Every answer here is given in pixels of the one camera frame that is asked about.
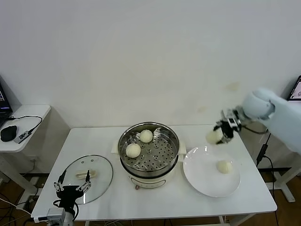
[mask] white table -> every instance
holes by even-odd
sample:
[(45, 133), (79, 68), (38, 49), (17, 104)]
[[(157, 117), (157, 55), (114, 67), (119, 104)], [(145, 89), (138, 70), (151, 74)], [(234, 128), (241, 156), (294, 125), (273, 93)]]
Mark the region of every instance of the white table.
[[(50, 106), (49, 105), (21, 105), (21, 106), (12, 106), (12, 109), (13, 109), (12, 116), (14, 116), (15, 118), (25, 116), (25, 115), (32, 115), (32, 116), (40, 116), (42, 119), (44, 119), (48, 114), (48, 112), (50, 111)], [(6, 128), (8, 126), (16, 125), (17, 136), (19, 136), (25, 131), (28, 131), (33, 127), (35, 127), (39, 123), (39, 121), (40, 119), (38, 118), (28, 118), (28, 117), (22, 119), (16, 119), (13, 121), (7, 121), (1, 127), (1, 129)], [(22, 151), (37, 129), (38, 127), (32, 132), (32, 134), (29, 137), (27, 137), (27, 139), (25, 139), (20, 144), (17, 144), (13, 140), (8, 142), (3, 142), (0, 140), (0, 153), (17, 153)], [(37, 179), (34, 178), (31, 182), (27, 181), (1, 155), (0, 155), (0, 171), (3, 174), (5, 174), (8, 178), (12, 179), (17, 184), (19, 184), (22, 188), (25, 189), (25, 192), (23, 193), (20, 202), (26, 201), (29, 195), (34, 195), (37, 192), (37, 188), (33, 186), (33, 184), (35, 184)]]
[[(204, 144), (205, 134), (212, 125), (171, 126), (187, 150)], [(212, 198), (196, 191), (186, 180), (182, 165), (175, 168), (174, 177), (162, 187), (135, 190), (119, 159), (111, 154), (113, 142), (126, 128), (72, 129), (44, 185), (32, 212), (32, 217), (46, 216), (57, 200), (53, 182), (65, 168), (79, 157), (98, 154), (110, 160), (113, 179), (109, 189), (95, 201), (79, 206), (77, 220), (189, 218), (241, 215), (231, 221), (235, 226), (256, 213), (271, 212), (277, 206), (259, 174), (243, 142), (237, 136), (228, 145), (228, 152), (239, 163), (241, 184), (226, 198)]]

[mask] white plate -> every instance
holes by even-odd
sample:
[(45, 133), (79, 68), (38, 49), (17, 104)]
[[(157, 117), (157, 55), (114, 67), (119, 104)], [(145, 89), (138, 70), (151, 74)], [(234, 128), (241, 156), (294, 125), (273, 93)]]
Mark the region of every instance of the white plate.
[[(222, 174), (216, 168), (220, 160), (230, 161), (233, 170)], [(240, 172), (235, 161), (220, 146), (205, 145), (189, 151), (183, 163), (184, 174), (199, 192), (211, 197), (231, 195), (240, 184)]]

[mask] wooden floor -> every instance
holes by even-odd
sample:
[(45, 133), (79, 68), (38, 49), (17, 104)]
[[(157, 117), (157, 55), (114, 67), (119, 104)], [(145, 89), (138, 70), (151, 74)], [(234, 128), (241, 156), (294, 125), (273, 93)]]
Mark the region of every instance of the wooden floor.
[[(262, 176), (266, 182), (271, 182), (272, 176), (271, 173), (262, 173)], [(43, 183), (47, 178), (40, 178), (37, 186), (42, 187)], [(293, 193), (296, 202), (288, 203), (282, 194), (281, 191), (275, 191), (276, 203), (278, 206), (277, 216), (280, 226), (301, 226), (301, 178), (295, 177), (288, 183), (288, 187)], [(12, 203), (18, 203), (18, 199), (23, 193), (23, 189), (18, 186), (13, 181), (9, 183), (2, 183), (0, 186), (0, 197), (4, 200), (9, 199)], [(35, 203), (31, 202), (28, 209), (31, 212)], [(6, 224), (11, 220), (18, 219), (15, 222)], [(23, 222), (29, 218), (29, 215), (26, 215), (21, 210), (16, 210), (15, 208), (10, 208), (8, 204), (3, 201), (0, 201), (0, 226), (4, 224), (7, 226), (22, 226)], [(203, 224), (218, 224), (218, 218), (179, 218), (179, 219), (160, 219), (160, 220), (133, 220), (131, 221), (120, 221), (121, 224), (116, 224), (118, 226), (184, 226), (184, 225), (203, 225)], [(75, 222), (75, 226), (84, 226), (85, 222)], [(26, 226), (32, 226), (33, 223), (28, 223)], [(36, 225), (45, 226), (46, 223), (38, 223)], [(103, 226), (104, 222), (96, 221), (91, 222), (90, 226)], [(264, 213), (257, 214), (252, 218), (248, 219), (246, 222), (242, 223), (241, 226), (276, 226), (276, 219), (274, 213)]]

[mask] glass lid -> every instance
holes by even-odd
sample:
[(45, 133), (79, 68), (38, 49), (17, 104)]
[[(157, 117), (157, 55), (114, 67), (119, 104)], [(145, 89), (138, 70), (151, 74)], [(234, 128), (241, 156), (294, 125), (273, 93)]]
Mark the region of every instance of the glass lid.
[(77, 204), (86, 204), (99, 198), (109, 188), (112, 181), (111, 163), (100, 155), (87, 155), (77, 159), (66, 168), (62, 185), (82, 186), (88, 170), (90, 171), (91, 187), (84, 193), (84, 196), (76, 200)]

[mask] computer mouse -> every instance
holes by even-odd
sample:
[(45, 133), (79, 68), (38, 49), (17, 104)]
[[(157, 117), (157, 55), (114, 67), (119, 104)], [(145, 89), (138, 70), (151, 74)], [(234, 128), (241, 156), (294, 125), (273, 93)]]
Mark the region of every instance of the computer mouse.
[(1, 130), (1, 140), (3, 142), (11, 141), (17, 136), (17, 126), (9, 126)]

